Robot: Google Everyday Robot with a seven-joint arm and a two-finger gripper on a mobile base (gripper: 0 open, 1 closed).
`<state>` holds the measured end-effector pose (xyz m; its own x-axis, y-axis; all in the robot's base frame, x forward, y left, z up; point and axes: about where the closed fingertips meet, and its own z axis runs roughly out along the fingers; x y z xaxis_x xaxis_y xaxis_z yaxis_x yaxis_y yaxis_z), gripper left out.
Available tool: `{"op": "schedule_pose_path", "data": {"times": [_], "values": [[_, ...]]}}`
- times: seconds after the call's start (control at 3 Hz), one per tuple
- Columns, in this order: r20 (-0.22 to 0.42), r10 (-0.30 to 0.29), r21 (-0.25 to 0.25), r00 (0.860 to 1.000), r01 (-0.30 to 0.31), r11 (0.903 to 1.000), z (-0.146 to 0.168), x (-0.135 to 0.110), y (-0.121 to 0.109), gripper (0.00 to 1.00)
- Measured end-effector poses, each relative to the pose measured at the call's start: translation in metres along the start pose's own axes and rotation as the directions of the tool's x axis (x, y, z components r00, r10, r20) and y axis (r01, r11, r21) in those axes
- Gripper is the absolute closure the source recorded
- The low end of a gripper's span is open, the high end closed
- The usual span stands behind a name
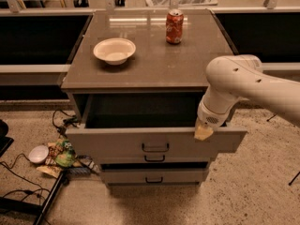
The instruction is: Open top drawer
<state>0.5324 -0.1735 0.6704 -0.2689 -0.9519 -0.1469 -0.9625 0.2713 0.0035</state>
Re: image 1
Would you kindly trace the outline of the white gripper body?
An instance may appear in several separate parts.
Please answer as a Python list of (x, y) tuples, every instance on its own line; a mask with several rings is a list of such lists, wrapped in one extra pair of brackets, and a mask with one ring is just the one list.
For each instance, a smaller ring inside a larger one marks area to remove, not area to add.
[(228, 112), (215, 113), (211, 112), (201, 101), (197, 111), (198, 118), (211, 128), (221, 127), (229, 116)]

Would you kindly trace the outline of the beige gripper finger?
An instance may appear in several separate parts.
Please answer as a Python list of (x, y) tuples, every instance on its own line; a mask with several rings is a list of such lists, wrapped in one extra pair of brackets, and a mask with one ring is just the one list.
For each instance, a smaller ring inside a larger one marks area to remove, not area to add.
[(202, 121), (197, 121), (195, 124), (194, 138), (204, 141), (214, 133), (214, 130)]

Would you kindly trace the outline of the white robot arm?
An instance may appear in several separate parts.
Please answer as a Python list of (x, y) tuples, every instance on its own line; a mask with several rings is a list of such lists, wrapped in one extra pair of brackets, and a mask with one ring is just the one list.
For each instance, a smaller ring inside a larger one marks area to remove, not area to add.
[(212, 136), (243, 98), (300, 127), (300, 82), (265, 74), (258, 57), (217, 57), (207, 65), (205, 75), (209, 86), (198, 106), (195, 139)]

